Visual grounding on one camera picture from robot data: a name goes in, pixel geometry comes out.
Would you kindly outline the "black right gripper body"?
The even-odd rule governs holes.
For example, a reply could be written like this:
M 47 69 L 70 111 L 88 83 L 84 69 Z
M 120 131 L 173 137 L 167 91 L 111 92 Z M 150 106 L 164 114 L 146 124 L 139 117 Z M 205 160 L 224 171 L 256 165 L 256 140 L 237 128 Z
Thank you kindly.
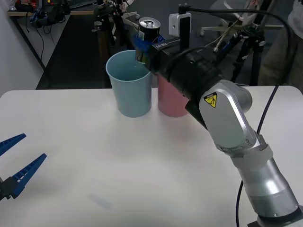
M 176 66 L 180 61 L 180 39 L 153 44 L 147 51 L 146 68 L 163 78 L 179 78 Z

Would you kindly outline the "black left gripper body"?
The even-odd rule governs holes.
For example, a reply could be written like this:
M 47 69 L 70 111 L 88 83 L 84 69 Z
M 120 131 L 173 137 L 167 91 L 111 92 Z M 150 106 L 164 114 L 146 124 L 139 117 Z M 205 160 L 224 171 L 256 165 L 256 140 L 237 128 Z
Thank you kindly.
M 3 182 L 0 183 L 0 201 L 7 197 L 6 185 Z

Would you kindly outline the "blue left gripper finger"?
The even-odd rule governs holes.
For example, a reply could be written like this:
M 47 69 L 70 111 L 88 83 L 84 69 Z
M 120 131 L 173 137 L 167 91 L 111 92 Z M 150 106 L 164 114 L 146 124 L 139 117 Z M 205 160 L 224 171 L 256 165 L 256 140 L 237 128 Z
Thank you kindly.
M 6 153 L 9 149 L 15 146 L 18 142 L 26 137 L 26 134 L 22 133 L 20 135 L 14 136 L 10 139 L 0 142 L 0 156 Z
M 4 197 L 10 199 L 17 198 L 24 190 L 28 181 L 33 177 L 35 172 L 46 159 L 47 155 L 43 153 L 29 165 L 21 169 L 19 172 L 10 176 L 4 181 Z

